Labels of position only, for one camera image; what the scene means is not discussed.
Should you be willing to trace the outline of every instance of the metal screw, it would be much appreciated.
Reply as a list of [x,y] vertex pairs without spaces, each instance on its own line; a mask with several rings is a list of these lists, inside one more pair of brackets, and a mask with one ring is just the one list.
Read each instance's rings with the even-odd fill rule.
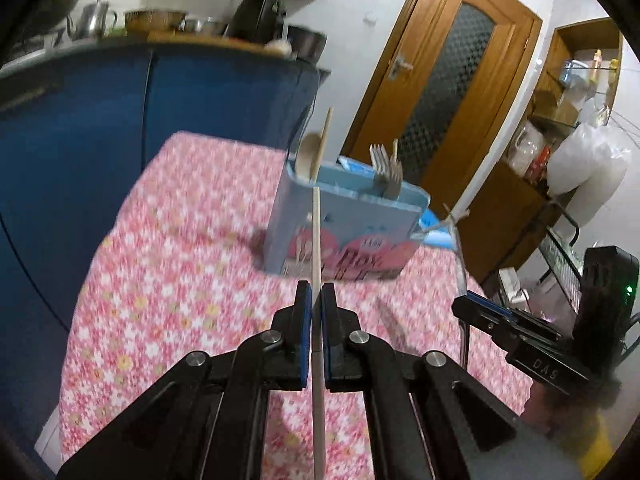
[[187,364],[189,366],[200,366],[207,360],[207,355],[204,352],[196,350],[187,354]]
[[265,330],[260,334],[260,339],[262,339],[265,343],[273,344],[280,341],[282,334],[277,330]]
[[427,362],[431,366],[436,366],[436,367],[441,367],[442,365],[444,365],[444,363],[447,362],[447,356],[444,355],[442,352],[437,352],[437,351],[429,352],[425,359],[427,359]]
[[361,345],[369,340],[369,334],[364,332],[364,330],[354,330],[349,334],[349,339],[357,345]]

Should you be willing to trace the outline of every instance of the metal bowl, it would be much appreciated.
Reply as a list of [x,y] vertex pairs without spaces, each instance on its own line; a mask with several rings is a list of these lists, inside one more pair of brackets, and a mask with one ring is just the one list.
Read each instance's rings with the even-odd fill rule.
[[177,30],[186,15],[182,10],[130,10],[124,13],[124,26],[127,32]]
[[225,29],[225,22],[217,22],[211,18],[187,18],[180,26],[180,30],[183,32],[199,36],[222,36]]

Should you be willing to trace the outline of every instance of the metal rack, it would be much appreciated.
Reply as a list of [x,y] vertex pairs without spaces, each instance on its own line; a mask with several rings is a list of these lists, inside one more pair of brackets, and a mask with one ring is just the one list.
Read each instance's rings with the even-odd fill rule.
[[542,243],[538,246],[538,249],[542,253],[549,269],[538,280],[542,283],[546,278],[553,274],[558,281],[558,284],[564,293],[568,303],[571,305],[574,311],[578,311],[580,305],[580,279],[582,278],[582,261],[573,250],[573,246],[578,240],[580,235],[580,227],[577,222],[572,218],[564,207],[562,207],[555,200],[549,200],[545,205],[540,208],[540,211],[531,219],[531,222],[520,232],[515,243],[511,246],[510,250],[500,259],[496,266],[492,269],[487,277],[480,284],[482,288],[487,282],[494,276],[509,257],[516,251],[520,243],[524,240],[527,234],[536,231],[540,228],[540,218],[543,213],[551,207],[557,208],[561,215],[567,219],[569,224],[575,229],[574,236],[569,242],[565,242],[556,234],[551,227],[544,226],[546,236],[542,240]]
[[549,270],[556,277],[569,305],[578,312],[580,306],[580,279],[582,277],[582,261],[575,253],[572,245],[563,242],[551,227],[546,227],[546,237],[538,246]]

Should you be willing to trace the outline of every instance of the metal kettle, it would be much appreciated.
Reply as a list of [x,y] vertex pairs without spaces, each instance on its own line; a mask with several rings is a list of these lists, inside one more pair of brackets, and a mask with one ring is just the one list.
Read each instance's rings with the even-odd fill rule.
[[109,10],[109,3],[98,0],[82,9],[82,15],[78,20],[78,26],[73,34],[70,33],[70,23],[67,21],[67,29],[72,40],[84,40],[85,38],[101,38],[107,28],[107,15],[113,14],[114,27],[118,21],[118,14]]

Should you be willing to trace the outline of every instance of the metal fork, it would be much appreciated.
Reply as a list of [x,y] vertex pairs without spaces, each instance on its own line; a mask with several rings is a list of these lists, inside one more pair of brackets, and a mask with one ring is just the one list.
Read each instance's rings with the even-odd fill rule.
[[371,165],[376,172],[374,183],[381,191],[383,198],[397,200],[402,187],[402,164],[398,161],[398,141],[394,141],[394,152],[389,158],[382,144],[372,144],[369,147]]

